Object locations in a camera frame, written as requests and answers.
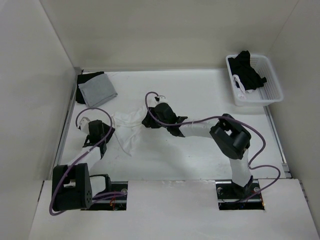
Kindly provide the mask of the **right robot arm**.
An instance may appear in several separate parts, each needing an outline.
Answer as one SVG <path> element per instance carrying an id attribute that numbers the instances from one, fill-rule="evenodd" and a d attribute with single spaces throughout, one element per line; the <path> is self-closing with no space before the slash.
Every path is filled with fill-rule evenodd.
<path id="1" fill-rule="evenodd" d="M 223 118 L 197 123 L 187 116 L 176 115 L 167 103 L 148 107 L 142 120 L 146 128 L 166 128 L 175 137 L 201 137 L 214 140 L 221 152 L 228 157 L 231 167 L 232 192 L 238 198 L 250 192 L 253 176 L 249 170 L 251 134 L 227 113 Z"/>

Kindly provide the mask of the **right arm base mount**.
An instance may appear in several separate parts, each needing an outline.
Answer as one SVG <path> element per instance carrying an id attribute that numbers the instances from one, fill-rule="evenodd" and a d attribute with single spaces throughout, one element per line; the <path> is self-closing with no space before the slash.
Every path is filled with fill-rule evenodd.
<path id="1" fill-rule="evenodd" d="M 262 195 L 255 194 L 260 190 L 260 184 L 254 180 L 251 185 L 244 189 L 231 181 L 216 181 L 216 194 L 218 208 L 221 211 L 237 211 L 237 210 L 264 210 L 264 201 Z"/>

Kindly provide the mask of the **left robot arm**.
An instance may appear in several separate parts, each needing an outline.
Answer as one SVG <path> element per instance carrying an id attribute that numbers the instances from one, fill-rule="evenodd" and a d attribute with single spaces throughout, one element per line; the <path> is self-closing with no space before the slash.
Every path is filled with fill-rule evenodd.
<path id="1" fill-rule="evenodd" d="M 49 205 L 53 216 L 69 210 L 90 208 L 94 195 L 103 200 L 112 195 L 109 176 L 90 176 L 90 169 L 105 155 L 115 128 L 101 120 L 83 120 L 79 129 L 86 133 L 80 154 L 70 163 L 57 165 L 53 169 Z"/>

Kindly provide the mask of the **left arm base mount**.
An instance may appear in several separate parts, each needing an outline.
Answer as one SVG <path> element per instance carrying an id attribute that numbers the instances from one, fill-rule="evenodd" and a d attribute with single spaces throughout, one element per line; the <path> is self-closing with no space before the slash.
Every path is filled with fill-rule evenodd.
<path id="1" fill-rule="evenodd" d="M 112 181 L 108 174 L 90 176 L 92 204 L 85 211 L 126 211 L 129 184 Z"/>

